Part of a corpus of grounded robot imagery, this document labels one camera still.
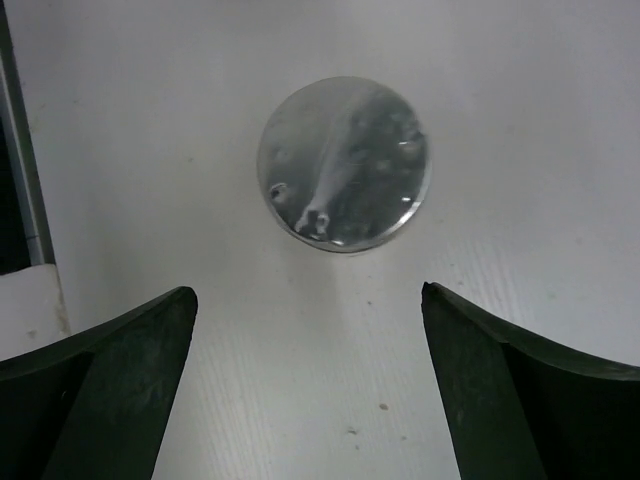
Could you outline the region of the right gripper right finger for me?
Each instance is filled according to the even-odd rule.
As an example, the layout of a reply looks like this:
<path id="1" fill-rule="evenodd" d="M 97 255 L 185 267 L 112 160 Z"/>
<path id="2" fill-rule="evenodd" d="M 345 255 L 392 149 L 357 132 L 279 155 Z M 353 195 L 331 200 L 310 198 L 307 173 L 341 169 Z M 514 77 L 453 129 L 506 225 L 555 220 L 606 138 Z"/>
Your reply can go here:
<path id="1" fill-rule="evenodd" d="M 463 479 L 636 479 L 639 369 L 509 323 L 437 283 L 425 336 Z"/>

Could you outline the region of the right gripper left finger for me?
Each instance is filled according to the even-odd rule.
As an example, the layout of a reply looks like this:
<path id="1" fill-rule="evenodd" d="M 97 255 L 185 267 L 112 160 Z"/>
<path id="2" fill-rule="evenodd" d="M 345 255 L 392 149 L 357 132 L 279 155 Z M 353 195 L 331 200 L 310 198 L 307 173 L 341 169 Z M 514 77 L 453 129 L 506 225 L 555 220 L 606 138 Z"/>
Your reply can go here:
<path id="1" fill-rule="evenodd" d="M 2 361 L 2 478 L 151 478 L 197 310 L 181 286 Z"/>

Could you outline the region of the silver lid shaker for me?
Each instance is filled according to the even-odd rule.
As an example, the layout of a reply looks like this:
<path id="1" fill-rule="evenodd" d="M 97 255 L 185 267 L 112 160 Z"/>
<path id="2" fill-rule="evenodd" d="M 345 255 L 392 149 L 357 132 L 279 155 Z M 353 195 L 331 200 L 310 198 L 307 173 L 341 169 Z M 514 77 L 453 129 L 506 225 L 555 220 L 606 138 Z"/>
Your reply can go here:
<path id="1" fill-rule="evenodd" d="M 264 201 L 297 240 L 335 253 L 381 246 L 420 208 L 428 137 L 409 102 L 376 81 L 319 80 L 286 98 L 257 151 Z"/>

